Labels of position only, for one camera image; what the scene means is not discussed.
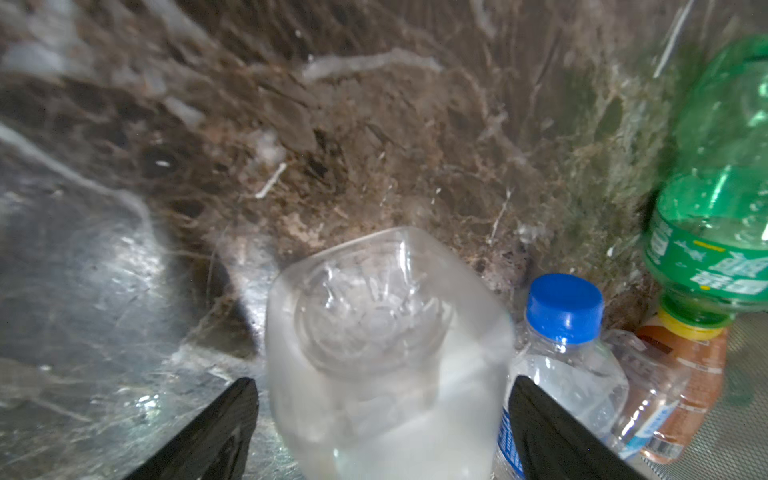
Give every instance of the gray mesh surface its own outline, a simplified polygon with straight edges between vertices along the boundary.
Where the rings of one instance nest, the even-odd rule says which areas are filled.
[[[731,327],[720,400],[683,458],[648,462],[663,480],[768,478],[768,313]]]

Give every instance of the orange bottle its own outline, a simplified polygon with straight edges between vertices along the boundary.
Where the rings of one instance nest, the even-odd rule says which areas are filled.
[[[641,450],[652,462],[671,463],[694,439],[720,396],[728,329],[700,328],[660,308],[636,334],[690,369],[690,381],[677,408]]]

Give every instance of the green plastic bottle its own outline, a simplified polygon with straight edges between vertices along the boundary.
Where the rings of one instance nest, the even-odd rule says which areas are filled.
[[[665,308],[713,328],[768,310],[768,36],[712,61],[674,133],[645,249]]]

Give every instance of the marble surface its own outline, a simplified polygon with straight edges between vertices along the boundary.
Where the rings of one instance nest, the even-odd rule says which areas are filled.
[[[685,4],[0,1],[0,475],[119,478],[252,376],[246,478],[301,478],[264,395],[266,292],[387,227],[516,315],[556,271],[636,323],[681,92],[768,25],[700,0],[678,38]]]

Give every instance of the plastic container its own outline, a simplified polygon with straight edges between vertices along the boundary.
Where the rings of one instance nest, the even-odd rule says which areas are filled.
[[[690,326],[663,307],[637,329],[637,337],[656,346],[690,372],[690,381],[667,421],[641,450],[656,463],[671,463],[694,439],[723,388],[728,329]]]
[[[629,382],[627,402],[605,441],[627,460],[640,452],[676,409],[690,371],[633,333],[613,329],[601,338]]]
[[[727,326],[768,308],[768,36],[708,66],[677,126],[677,159],[658,198],[646,264],[670,313]]]
[[[514,379],[525,375],[595,436],[607,437],[629,386],[613,354],[598,339],[603,307],[600,290],[587,280],[559,273],[537,278],[528,297],[528,344],[510,365],[507,398]],[[524,478],[506,409],[494,476]]]
[[[421,230],[383,231],[275,280],[270,408],[308,480],[485,480],[514,344],[460,259]]]

